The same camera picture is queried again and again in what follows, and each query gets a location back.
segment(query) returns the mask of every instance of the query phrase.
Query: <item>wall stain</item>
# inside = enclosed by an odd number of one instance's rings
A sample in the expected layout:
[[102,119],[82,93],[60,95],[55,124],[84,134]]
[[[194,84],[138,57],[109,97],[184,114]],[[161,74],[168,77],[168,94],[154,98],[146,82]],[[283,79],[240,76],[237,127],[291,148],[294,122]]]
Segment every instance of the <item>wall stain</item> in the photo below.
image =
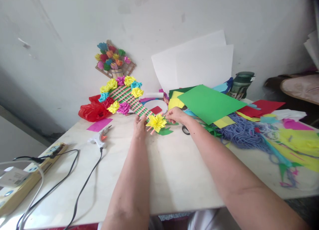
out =
[[40,0],[31,0],[31,2],[38,9],[39,14],[40,14],[42,20],[44,21],[45,25],[53,32],[53,35],[55,37],[57,37],[60,41],[62,41],[59,33],[56,31],[50,17],[48,16],[46,10],[44,9],[41,1]]

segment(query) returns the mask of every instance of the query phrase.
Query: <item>electrical cord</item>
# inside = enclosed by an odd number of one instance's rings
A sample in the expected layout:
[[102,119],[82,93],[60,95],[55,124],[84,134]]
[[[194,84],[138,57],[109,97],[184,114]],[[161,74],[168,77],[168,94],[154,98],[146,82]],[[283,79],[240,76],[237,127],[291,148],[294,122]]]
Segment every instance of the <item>electrical cord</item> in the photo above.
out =
[[[41,174],[41,179],[42,179],[41,185],[40,185],[39,189],[37,190],[36,194],[34,195],[32,201],[30,202],[30,204],[29,204],[29,206],[28,206],[28,208],[27,208],[27,210],[26,210],[26,212],[28,212],[29,209],[31,208],[31,205],[33,204],[35,198],[37,197],[38,193],[40,192],[40,190],[41,190],[41,188],[42,188],[42,186],[43,186],[43,182],[44,182],[44,172],[43,172],[43,170],[41,169],[41,167],[39,166],[39,164],[38,164],[37,162],[35,162],[35,161],[32,161],[32,160],[9,161],[9,162],[0,163],[0,165],[4,165],[4,164],[15,164],[15,163],[33,163],[33,164],[35,164],[35,165],[37,166],[37,168],[39,169],[39,172],[40,172],[40,174]],[[26,214],[22,215],[22,222],[24,222],[25,217],[26,217]]]

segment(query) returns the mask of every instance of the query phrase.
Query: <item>red paper flower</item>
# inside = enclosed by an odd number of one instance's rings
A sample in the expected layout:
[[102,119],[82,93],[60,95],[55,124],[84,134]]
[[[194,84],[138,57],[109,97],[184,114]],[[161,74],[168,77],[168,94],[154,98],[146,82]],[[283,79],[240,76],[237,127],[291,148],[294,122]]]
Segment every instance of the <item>red paper flower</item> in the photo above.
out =
[[106,109],[110,107],[110,105],[113,103],[114,103],[114,100],[111,97],[107,97],[107,99],[104,102],[102,102],[102,104],[104,105]]
[[103,61],[104,63],[106,62],[106,60],[109,58],[107,55],[101,54],[100,55],[101,61]]
[[113,53],[116,52],[116,48],[115,48],[114,46],[109,46],[109,50],[110,50],[110,51],[113,51]]

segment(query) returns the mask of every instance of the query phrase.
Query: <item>table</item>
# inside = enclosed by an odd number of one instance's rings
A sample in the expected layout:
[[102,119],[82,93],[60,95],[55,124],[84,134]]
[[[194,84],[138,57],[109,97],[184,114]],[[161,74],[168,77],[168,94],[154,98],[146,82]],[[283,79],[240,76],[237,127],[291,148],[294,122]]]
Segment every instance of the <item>table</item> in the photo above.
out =
[[[88,224],[104,220],[115,184],[126,158],[135,115],[112,116],[108,146],[103,159],[92,174],[78,204],[74,224]],[[79,149],[80,155],[73,173],[33,211],[25,229],[44,229],[66,226],[73,215],[75,200],[93,166],[99,159],[99,148],[88,143],[95,132],[86,130],[92,123],[81,119],[57,142],[69,145],[68,150]],[[212,177],[192,141],[182,132],[181,125],[171,126],[174,132],[161,136],[148,135],[147,146],[151,175],[151,214],[165,214],[217,208],[224,205]],[[281,198],[307,197],[319,194],[319,173],[300,167],[297,181],[300,189],[280,186],[278,166],[272,164],[260,150],[242,150],[230,145],[238,156],[266,185]],[[62,155],[48,171],[42,196],[69,171],[74,153]],[[1,230],[15,229],[15,225],[35,194],[37,185],[21,205],[7,217]]]

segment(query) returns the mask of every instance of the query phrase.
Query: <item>yellow paper flower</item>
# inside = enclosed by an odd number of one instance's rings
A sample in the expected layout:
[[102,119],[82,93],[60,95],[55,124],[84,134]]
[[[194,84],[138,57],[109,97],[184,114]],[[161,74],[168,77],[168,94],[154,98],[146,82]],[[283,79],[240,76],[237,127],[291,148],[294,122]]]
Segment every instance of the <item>yellow paper flower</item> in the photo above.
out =
[[124,84],[129,87],[131,86],[131,84],[136,81],[136,79],[133,77],[133,76],[125,76],[125,79],[124,79]]
[[146,126],[153,127],[156,132],[159,132],[161,128],[165,127],[166,120],[164,120],[164,117],[162,117],[161,114],[158,114],[157,116],[150,116],[150,121],[146,124]]
[[119,108],[120,104],[116,100],[113,104],[110,105],[110,107],[107,108],[107,110],[115,114]]
[[94,57],[95,57],[95,59],[96,59],[97,61],[100,61],[100,60],[101,60],[101,55],[100,55],[100,54],[96,54]]
[[113,54],[113,59],[119,59],[120,58],[120,56],[118,55],[118,54]]
[[117,88],[117,81],[114,78],[112,78],[111,80],[108,81],[106,86],[108,86],[110,89],[116,89]]
[[105,85],[105,86],[102,86],[101,88],[100,88],[100,93],[107,93],[107,92],[109,92],[110,91],[110,86],[107,86],[107,85]]
[[138,98],[144,94],[144,90],[141,90],[140,88],[133,88],[132,89],[132,95],[134,95],[135,98]]

